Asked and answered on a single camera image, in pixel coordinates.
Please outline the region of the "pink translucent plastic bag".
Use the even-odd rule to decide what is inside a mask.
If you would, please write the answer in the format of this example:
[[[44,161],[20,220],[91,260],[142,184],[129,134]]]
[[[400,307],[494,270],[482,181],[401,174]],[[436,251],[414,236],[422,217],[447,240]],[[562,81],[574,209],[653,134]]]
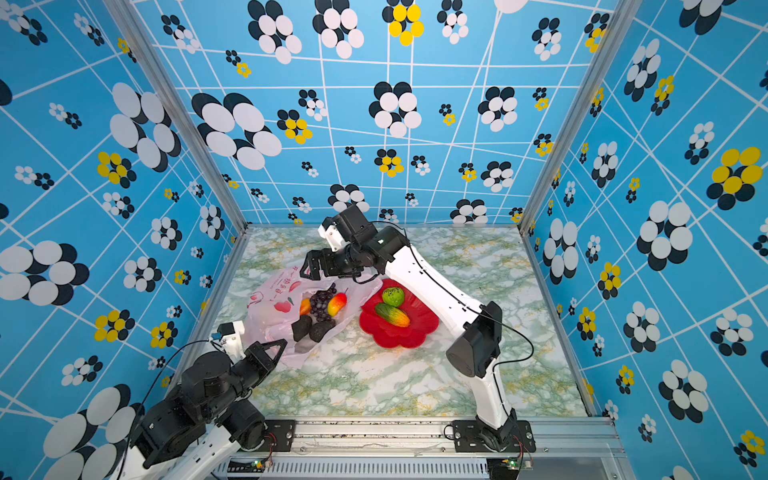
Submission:
[[[348,278],[310,280],[300,276],[297,266],[286,268],[251,294],[244,344],[283,341],[280,363],[298,369],[358,319],[363,305],[381,287],[378,278],[368,283]]]

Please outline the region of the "red flower-shaped plate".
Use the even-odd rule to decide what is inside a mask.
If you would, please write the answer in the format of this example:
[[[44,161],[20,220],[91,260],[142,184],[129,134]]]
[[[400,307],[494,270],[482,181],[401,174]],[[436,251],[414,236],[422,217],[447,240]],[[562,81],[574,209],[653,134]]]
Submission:
[[[382,348],[415,349],[438,329],[440,320],[406,287],[384,279],[379,291],[363,305],[359,325]]]

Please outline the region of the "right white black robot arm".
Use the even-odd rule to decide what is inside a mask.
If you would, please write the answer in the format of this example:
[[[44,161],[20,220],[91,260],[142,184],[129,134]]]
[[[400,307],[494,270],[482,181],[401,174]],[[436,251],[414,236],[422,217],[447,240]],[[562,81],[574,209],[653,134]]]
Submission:
[[[328,246],[305,256],[300,275],[355,279],[368,267],[394,280],[434,312],[453,337],[446,351],[450,364],[469,379],[476,404],[479,437],[491,451],[504,450],[517,426],[516,413],[506,407],[506,396],[496,375],[502,340],[502,310],[483,304],[448,281],[393,227],[365,226],[361,235],[320,226]]]

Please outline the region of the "red yellow mango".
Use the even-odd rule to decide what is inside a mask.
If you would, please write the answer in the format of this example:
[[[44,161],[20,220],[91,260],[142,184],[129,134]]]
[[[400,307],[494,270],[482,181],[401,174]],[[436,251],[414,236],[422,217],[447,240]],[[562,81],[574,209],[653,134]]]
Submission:
[[[347,304],[347,296],[345,293],[337,293],[328,302],[327,314],[330,317],[335,317]]]

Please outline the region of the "dark avocado front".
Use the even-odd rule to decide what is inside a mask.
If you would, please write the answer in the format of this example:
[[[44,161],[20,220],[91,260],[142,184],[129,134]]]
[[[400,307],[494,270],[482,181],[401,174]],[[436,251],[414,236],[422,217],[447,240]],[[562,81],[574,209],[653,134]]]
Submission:
[[[309,337],[313,342],[320,343],[326,334],[336,326],[334,320],[315,322],[309,330]]]

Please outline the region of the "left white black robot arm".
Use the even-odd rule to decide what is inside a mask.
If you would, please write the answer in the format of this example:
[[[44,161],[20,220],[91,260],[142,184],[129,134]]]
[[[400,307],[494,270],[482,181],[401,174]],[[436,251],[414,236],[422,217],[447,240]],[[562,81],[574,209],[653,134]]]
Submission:
[[[113,479],[214,479],[239,452],[262,454],[246,468],[262,473],[291,450],[296,422],[268,420],[249,400],[276,368],[284,339],[254,342],[233,361],[214,349],[198,357],[166,397],[134,422]]]

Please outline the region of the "dark avocado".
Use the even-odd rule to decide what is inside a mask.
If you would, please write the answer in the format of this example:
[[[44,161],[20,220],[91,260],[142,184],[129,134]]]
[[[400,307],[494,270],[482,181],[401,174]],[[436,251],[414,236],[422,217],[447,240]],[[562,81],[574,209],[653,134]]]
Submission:
[[[293,340],[299,342],[309,334],[312,327],[312,318],[309,315],[302,315],[298,320],[291,324]]]
[[[326,334],[336,326],[334,320],[315,322],[309,330],[309,337],[313,342],[320,343]]]

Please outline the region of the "dark purple grape bunch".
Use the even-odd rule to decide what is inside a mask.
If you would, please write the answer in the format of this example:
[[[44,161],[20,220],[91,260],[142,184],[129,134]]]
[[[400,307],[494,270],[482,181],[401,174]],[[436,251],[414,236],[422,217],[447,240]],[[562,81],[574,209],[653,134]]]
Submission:
[[[336,294],[337,290],[335,288],[330,288],[329,290],[317,291],[310,297],[310,315],[315,321],[326,321],[335,316],[335,314],[331,312],[329,305]]]

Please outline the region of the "green fruit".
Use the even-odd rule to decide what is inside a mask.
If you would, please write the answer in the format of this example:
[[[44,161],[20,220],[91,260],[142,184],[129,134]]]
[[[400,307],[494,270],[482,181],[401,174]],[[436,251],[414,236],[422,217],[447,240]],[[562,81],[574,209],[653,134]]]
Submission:
[[[381,296],[382,301],[391,307],[399,308],[405,302],[405,291],[400,287],[386,288]]]

